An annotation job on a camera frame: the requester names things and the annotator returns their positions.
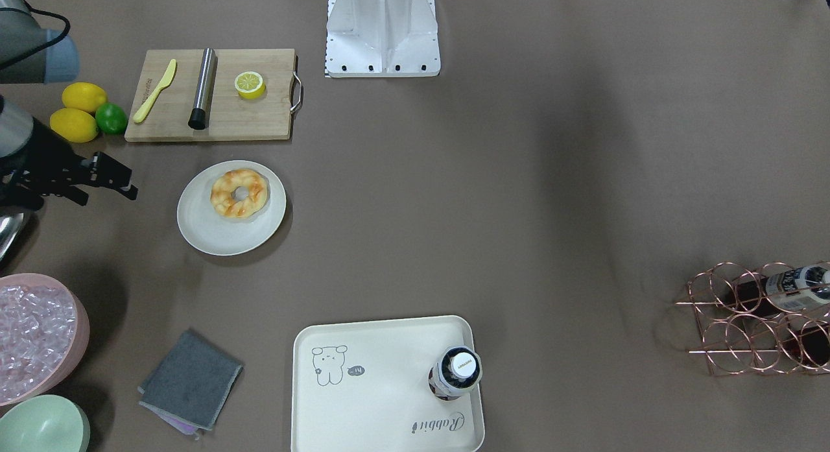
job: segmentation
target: wine rack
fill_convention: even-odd
[[[676,305],[693,310],[700,346],[688,352],[706,360],[709,374],[830,372],[830,306],[785,310],[771,299],[782,293],[767,294],[761,284],[763,278],[793,268],[786,263],[769,263],[750,270],[735,263],[719,263],[687,282],[685,298]],[[755,284],[757,296],[739,298],[738,286],[742,283],[742,289]],[[777,314],[759,316],[759,308],[768,304]]]

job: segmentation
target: bagel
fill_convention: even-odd
[[[247,195],[238,200],[236,191],[243,188]],[[210,191],[210,203],[213,209],[223,217],[245,219],[262,209],[268,201],[268,184],[260,174],[252,169],[234,169],[223,174],[213,183]]]

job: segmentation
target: folded towel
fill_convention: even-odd
[[[139,405],[183,434],[210,431],[241,369],[238,361],[192,331],[185,331],[142,382]]]

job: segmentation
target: pink bowl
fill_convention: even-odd
[[[57,386],[59,382],[63,381],[66,376],[68,376],[72,370],[78,366],[80,358],[83,358],[84,353],[86,352],[86,344],[89,343],[89,317],[86,316],[84,305],[80,304],[80,301],[74,293],[70,292],[70,290],[63,285],[63,283],[54,280],[54,278],[51,278],[48,275],[42,274],[14,274],[0,278],[0,287],[12,287],[17,285],[26,285],[27,287],[50,287],[50,289],[66,290],[66,292],[72,296],[72,300],[75,303],[75,334],[72,336],[71,342],[69,342],[69,348],[63,355],[63,359],[60,360],[58,366],[50,375],[47,376],[47,378],[45,378],[40,384],[32,387],[32,390],[26,394],[19,396],[16,399],[11,399],[11,401],[0,402],[0,407],[3,405],[11,405],[17,402],[22,402],[25,399],[30,399],[33,396],[42,394],[52,387]]]

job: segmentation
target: white plate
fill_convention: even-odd
[[[232,169],[252,169],[268,181],[268,202],[247,219],[220,216],[210,203],[210,190]],[[285,215],[285,188],[276,174],[249,160],[228,160],[204,169],[184,188],[178,199],[178,229],[193,248],[214,256],[246,253],[266,242]]]
[[[454,401],[436,398],[427,384],[433,364],[457,345],[475,349],[459,316],[303,329],[294,340],[291,450],[478,450],[484,442],[480,384]],[[486,379],[486,360],[483,366]]]

